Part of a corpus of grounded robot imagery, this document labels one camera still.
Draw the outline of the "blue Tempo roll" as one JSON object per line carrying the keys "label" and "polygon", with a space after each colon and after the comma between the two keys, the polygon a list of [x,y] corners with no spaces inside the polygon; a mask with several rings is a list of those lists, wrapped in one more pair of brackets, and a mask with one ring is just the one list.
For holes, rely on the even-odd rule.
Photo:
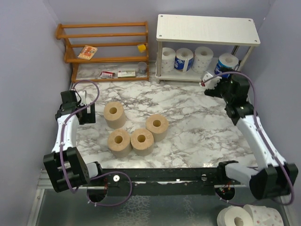
{"label": "blue Tempo roll", "polygon": [[239,59],[236,56],[230,53],[224,53],[219,56],[217,64],[214,69],[214,73],[216,75],[222,73],[223,67],[229,69],[235,69],[238,63],[239,63]]}

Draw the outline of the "pink dotted roll back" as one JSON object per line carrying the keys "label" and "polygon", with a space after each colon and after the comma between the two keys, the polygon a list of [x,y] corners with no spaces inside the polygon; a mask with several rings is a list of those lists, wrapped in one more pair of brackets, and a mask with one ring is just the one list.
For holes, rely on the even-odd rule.
{"label": "pink dotted roll back", "polygon": [[192,70],[196,73],[203,74],[208,69],[213,56],[214,53],[210,48],[205,46],[197,47],[194,52]]}

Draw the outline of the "pink dotted roll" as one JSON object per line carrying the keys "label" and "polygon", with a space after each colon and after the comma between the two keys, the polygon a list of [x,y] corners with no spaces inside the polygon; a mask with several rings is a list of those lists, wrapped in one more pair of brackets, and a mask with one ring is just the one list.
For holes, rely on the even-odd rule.
{"label": "pink dotted roll", "polygon": [[164,47],[162,49],[161,71],[163,73],[171,72],[174,69],[176,52],[172,48]]}
{"label": "pink dotted roll", "polygon": [[214,53],[210,48],[205,46],[197,47],[194,52],[192,70],[196,73],[203,74],[208,69],[213,56]]}

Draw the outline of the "pink dotted roll front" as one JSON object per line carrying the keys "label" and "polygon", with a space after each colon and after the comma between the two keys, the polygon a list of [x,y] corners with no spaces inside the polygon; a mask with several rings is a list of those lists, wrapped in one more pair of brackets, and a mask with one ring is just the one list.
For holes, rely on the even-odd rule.
{"label": "pink dotted roll front", "polygon": [[163,73],[171,72],[174,69],[176,52],[172,48],[164,47],[162,49],[161,71]]}

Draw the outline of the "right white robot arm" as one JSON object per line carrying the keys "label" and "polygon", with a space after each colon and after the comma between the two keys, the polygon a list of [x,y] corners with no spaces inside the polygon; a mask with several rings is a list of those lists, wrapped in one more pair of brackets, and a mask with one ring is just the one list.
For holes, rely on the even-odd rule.
{"label": "right white robot arm", "polygon": [[248,101],[249,91],[255,90],[251,79],[241,72],[226,69],[218,75],[206,73],[200,85],[206,88],[205,95],[225,101],[227,116],[245,137],[258,166],[258,169],[251,169],[237,161],[220,162],[217,181],[227,184],[236,180],[247,186],[257,200],[290,195],[287,204],[292,204],[293,185],[299,171],[276,150],[260,122],[256,102]]}

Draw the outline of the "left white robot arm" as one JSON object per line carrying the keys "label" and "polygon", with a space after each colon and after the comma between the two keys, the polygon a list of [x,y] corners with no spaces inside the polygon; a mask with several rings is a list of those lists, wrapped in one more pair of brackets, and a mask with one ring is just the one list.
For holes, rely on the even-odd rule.
{"label": "left white robot arm", "polygon": [[98,162],[85,163],[76,147],[80,125],[96,123],[95,103],[87,103],[87,92],[61,92],[62,103],[55,114],[58,131],[50,154],[44,155],[43,164],[56,192],[78,187],[89,182],[98,186],[104,174]]}

